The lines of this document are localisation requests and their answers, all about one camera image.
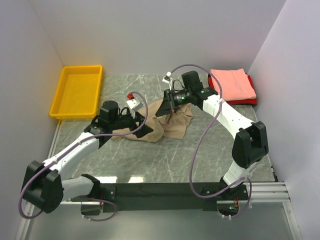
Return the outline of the beige t-shirt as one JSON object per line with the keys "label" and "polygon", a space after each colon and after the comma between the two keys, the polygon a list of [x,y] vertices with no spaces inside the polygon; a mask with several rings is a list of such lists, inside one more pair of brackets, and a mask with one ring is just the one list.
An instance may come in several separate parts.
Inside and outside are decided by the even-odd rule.
{"label": "beige t-shirt", "polygon": [[153,132],[147,135],[137,138],[134,134],[125,136],[113,136],[111,139],[119,141],[123,138],[133,141],[144,141],[149,143],[155,143],[162,137],[172,139],[183,139],[185,136],[188,125],[190,124],[193,113],[192,104],[188,103],[178,107],[176,112],[171,114],[162,115],[156,117],[156,111],[160,107],[162,101],[158,100],[148,105],[148,117],[146,125],[153,129]]}

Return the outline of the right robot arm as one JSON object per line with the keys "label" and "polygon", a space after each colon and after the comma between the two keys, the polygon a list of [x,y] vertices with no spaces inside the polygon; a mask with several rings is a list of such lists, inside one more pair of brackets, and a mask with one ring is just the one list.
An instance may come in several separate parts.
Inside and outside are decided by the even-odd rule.
{"label": "right robot arm", "polygon": [[184,88],[179,91],[166,89],[155,115],[169,115],[177,112],[182,105],[192,104],[228,130],[234,139],[231,151],[233,162],[220,180],[219,191],[211,195],[200,195],[192,183],[190,188],[199,198],[209,199],[221,195],[230,200],[237,194],[237,187],[247,180],[252,167],[269,152],[266,126],[261,121],[253,122],[240,114],[222,99],[221,93],[211,87],[204,87],[196,71],[186,72],[181,77]]}

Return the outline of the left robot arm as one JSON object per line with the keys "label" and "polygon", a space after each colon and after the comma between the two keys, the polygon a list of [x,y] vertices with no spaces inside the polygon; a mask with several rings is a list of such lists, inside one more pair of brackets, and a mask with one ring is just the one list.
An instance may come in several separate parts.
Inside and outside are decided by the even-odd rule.
{"label": "left robot arm", "polygon": [[38,162],[34,160],[26,169],[18,201],[18,210],[22,210],[22,201],[26,200],[36,206],[40,212],[53,212],[62,201],[83,197],[88,201],[102,201],[100,181],[83,174],[77,178],[67,179],[68,172],[85,157],[100,149],[110,138],[117,136],[115,130],[129,129],[129,134],[142,138],[153,129],[146,125],[147,115],[138,111],[147,108],[146,101],[134,98],[120,109],[113,100],[105,101],[99,114],[83,130],[80,136],[56,155]]}

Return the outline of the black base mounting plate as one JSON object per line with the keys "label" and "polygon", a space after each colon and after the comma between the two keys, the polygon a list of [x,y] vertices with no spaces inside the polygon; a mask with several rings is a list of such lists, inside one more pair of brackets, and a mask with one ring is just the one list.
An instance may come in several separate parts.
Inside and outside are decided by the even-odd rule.
{"label": "black base mounting plate", "polygon": [[219,182],[196,182],[193,184],[197,197],[187,182],[178,183],[102,183],[96,195],[89,195],[92,202],[109,201],[116,205],[119,211],[156,211],[156,210],[203,210],[216,212],[219,201],[226,201],[227,210],[232,215],[238,208],[239,201],[251,198],[250,190],[243,183],[223,189]]}

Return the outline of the folded pink t-shirt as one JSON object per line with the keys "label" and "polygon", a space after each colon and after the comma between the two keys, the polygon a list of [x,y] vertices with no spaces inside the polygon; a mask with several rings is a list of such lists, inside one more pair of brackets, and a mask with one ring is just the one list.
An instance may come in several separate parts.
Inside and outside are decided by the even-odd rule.
{"label": "folded pink t-shirt", "polygon": [[257,97],[243,68],[236,70],[211,69],[210,72],[220,83],[222,98],[225,101],[248,100]]}

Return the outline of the yellow plastic bin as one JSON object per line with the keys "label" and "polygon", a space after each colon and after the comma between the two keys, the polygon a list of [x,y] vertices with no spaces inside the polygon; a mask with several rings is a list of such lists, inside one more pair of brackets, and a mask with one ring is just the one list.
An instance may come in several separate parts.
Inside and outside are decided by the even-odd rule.
{"label": "yellow plastic bin", "polygon": [[49,115],[57,120],[95,117],[102,78],[101,65],[63,67]]}

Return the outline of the folded red t-shirt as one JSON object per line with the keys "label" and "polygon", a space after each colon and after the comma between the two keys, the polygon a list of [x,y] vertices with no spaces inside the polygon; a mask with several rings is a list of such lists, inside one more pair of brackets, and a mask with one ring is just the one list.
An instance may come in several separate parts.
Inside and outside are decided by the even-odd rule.
{"label": "folded red t-shirt", "polygon": [[[246,74],[247,78],[248,78],[248,81],[250,83],[250,86],[255,89],[254,87],[254,83],[252,81],[252,78],[250,75]],[[208,74],[208,77],[207,77],[207,82],[208,82],[208,85],[215,89],[214,85],[213,85],[213,79],[211,77],[210,74]],[[231,106],[233,105],[248,105],[248,106],[256,106],[258,104],[258,100],[256,98],[250,98],[250,99],[242,99],[242,100],[229,100],[227,101],[227,103]]]}

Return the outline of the aluminium rail frame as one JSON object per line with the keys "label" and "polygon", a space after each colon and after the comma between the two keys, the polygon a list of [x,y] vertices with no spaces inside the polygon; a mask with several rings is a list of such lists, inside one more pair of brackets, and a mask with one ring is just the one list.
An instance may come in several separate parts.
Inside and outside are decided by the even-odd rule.
{"label": "aluminium rail frame", "polygon": [[[62,120],[58,121],[53,140],[50,146],[49,154],[48,156],[53,156],[53,153],[57,147],[58,144],[58,135],[61,132],[61,126],[62,126]],[[75,200],[65,200],[62,201],[60,204],[61,208],[62,206],[69,206],[74,207],[78,206],[80,207],[80,210],[87,210],[84,213],[92,213],[97,212],[98,208],[100,209],[100,202],[99,201],[89,201],[89,200],[83,200],[82,197],[78,197],[79,199]],[[281,207],[283,208],[283,220],[280,221],[280,218],[278,219],[281,223],[287,226],[287,232],[289,235],[289,239],[291,240],[303,240],[303,236],[300,231],[300,227],[298,225],[293,206],[291,203],[291,198],[287,189],[287,186],[285,182],[253,182],[252,183],[252,193],[250,202],[248,204],[248,207],[246,209],[251,209],[252,204],[281,204]],[[27,211],[27,215],[31,215],[35,211],[35,206],[31,205],[31,203],[26,203],[25,207]],[[32,231],[32,223],[34,220],[32,219],[24,219],[22,218],[18,227],[18,231],[15,236],[15,240],[30,240],[31,231]]]}

